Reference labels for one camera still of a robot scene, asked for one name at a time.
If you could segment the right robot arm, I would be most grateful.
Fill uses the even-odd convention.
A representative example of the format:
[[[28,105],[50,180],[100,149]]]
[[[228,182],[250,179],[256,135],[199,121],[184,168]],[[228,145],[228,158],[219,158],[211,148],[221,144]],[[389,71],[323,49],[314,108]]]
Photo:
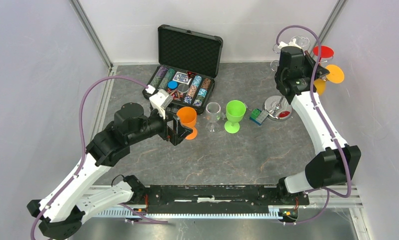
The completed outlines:
[[[282,204],[289,204],[297,193],[316,189],[335,193],[330,187],[341,184],[347,185],[347,192],[339,196],[346,198],[351,194],[361,150],[356,145],[349,145],[336,131],[312,84],[320,75],[329,74],[329,70],[300,47],[281,45],[279,48],[279,65],[274,77],[276,88],[302,120],[316,155],[302,172],[279,181],[276,198]]]

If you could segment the black poker chip case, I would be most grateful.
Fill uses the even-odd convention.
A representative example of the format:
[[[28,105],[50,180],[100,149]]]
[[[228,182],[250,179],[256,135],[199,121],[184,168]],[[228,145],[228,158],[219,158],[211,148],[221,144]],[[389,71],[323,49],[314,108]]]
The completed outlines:
[[[168,106],[172,112],[182,107],[192,107],[201,115],[215,88],[224,41],[220,36],[205,34],[167,24],[157,28],[158,67],[148,84],[156,89],[171,92],[163,80],[169,81],[182,73],[189,76],[188,91],[177,91]]]

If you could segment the playing card deck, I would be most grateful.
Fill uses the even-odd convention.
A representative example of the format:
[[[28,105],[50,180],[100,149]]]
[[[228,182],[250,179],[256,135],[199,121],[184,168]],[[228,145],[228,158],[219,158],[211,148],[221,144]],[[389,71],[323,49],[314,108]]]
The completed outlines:
[[[190,78],[188,77],[187,73],[183,73],[180,71],[177,71],[175,75],[172,78],[173,81],[181,84],[189,84],[190,83]]]

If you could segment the yellow wine glass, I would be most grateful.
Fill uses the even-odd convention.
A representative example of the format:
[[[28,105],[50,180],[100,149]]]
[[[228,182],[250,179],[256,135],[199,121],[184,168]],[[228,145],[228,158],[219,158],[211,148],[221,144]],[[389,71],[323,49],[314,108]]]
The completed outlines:
[[[329,64],[325,68],[329,71],[329,73],[323,77],[316,79],[313,83],[319,96],[323,95],[328,82],[333,84],[340,84],[345,79],[344,72],[337,65]]]

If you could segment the orange wine glass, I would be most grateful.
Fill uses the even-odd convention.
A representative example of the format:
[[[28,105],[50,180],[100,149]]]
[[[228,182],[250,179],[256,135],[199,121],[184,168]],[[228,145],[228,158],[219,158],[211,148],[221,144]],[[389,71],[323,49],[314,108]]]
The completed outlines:
[[[185,139],[193,140],[198,135],[198,130],[196,129],[197,123],[197,112],[192,107],[182,107],[180,108],[176,115],[180,118],[181,124],[185,127],[191,128],[192,133],[189,134]]]

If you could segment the chrome wine glass rack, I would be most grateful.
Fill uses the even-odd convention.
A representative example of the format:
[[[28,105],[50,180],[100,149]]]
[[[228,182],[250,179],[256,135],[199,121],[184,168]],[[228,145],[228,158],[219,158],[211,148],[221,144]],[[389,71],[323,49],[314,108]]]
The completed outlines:
[[[280,50],[278,49],[278,44],[275,45],[276,51],[279,53],[280,57]],[[274,60],[270,63],[271,70],[274,72],[274,79],[275,79],[275,74],[277,72],[279,66],[279,60]],[[316,72],[314,76],[312,76],[312,80],[316,80],[319,76],[319,73]],[[316,91],[316,88],[314,86],[311,86],[310,83],[310,91],[305,91],[305,92],[314,92]],[[293,108],[291,106],[292,101],[294,100],[294,96],[283,96],[282,94],[280,96],[275,95],[268,97],[264,104],[263,104],[263,109],[268,112],[268,118],[271,118],[275,121],[284,121],[286,120],[293,111]]]

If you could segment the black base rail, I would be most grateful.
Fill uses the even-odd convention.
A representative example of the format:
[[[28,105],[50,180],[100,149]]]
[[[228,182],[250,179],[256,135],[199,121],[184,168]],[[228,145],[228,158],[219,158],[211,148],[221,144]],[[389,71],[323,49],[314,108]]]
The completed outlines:
[[[149,214],[265,214],[269,206],[309,205],[305,193],[285,193],[276,185],[150,185],[137,189],[128,205]]]

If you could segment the grey round puck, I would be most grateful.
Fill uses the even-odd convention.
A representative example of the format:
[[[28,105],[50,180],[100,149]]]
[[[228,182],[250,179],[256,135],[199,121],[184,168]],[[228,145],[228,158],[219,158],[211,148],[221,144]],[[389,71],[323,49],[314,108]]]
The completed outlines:
[[[180,83],[177,87],[177,91],[179,93],[187,93],[189,90],[190,86],[188,84],[185,83]]]

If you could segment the green wine glass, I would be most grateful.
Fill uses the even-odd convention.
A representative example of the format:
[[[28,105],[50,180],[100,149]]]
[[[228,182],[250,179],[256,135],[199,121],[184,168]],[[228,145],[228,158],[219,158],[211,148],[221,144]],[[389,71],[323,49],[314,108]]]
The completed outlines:
[[[245,113],[246,106],[240,100],[231,100],[226,105],[226,122],[224,129],[230,133],[235,134],[240,130],[240,122],[242,121]]]

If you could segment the green blue toy bricks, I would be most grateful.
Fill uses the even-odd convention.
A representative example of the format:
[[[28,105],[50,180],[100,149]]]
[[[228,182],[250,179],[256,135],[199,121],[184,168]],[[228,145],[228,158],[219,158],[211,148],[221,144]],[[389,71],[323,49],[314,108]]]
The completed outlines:
[[[257,125],[261,126],[268,117],[268,115],[269,113],[266,110],[260,110],[258,108],[255,108],[254,110],[251,111],[249,119],[254,123],[256,123]]]

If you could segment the clear wine glass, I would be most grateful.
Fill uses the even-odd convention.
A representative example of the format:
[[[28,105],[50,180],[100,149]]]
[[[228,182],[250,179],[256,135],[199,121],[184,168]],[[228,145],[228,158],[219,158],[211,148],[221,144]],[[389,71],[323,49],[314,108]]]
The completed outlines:
[[[302,49],[307,49],[310,44],[310,40],[306,36],[297,35],[291,38],[291,41],[294,42],[296,45],[301,47]]]
[[[221,118],[221,106],[217,102],[210,102],[206,105],[205,113],[206,129],[211,133],[217,132],[220,127],[218,121]]]

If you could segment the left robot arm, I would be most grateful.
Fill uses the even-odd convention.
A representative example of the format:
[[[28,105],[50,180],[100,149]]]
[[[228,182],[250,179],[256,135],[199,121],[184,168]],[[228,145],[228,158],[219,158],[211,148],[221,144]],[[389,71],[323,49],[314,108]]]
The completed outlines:
[[[144,187],[133,176],[89,197],[85,197],[85,192],[127,156],[132,145],[153,136],[178,145],[192,132],[172,113],[160,115],[154,109],[146,116],[140,104],[124,104],[114,114],[113,121],[94,136],[61,184],[47,197],[28,203],[27,209],[35,217],[34,226],[47,238],[65,240],[108,208],[128,201],[140,203],[145,197]]]

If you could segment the red wine glass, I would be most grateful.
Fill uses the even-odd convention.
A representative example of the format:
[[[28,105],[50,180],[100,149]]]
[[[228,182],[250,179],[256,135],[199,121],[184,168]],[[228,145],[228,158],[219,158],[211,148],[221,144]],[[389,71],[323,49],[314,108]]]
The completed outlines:
[[[333,59],[333,57],[335,55],[335,52],[334,52],[334,50],[332,48],[330,48],[328,46],[325,46],[325,45],[322,45],[320,47],[320,50],[321,50],[321,54],[320,54],[320,58],[319,58],[319,63],[326,63],[329,60]],[[319,53],[320,53],[319,47],[315,46],[313,48],[312,52],[313,52],[313,54],[315,56],[318,56]]]

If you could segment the blue dealer chip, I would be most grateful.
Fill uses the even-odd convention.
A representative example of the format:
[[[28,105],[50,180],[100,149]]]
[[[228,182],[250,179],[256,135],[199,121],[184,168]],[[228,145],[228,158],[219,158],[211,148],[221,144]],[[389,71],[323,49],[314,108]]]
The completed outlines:
[[[174,80],[171,80],[171,81],[169,81],[169,82],[167,83],[167,87],[168,87],[170,90],[175,90],[175,89],[178,87],[178,85],[179,85],[179,83],[176,82],[176,81],[174,81]]]

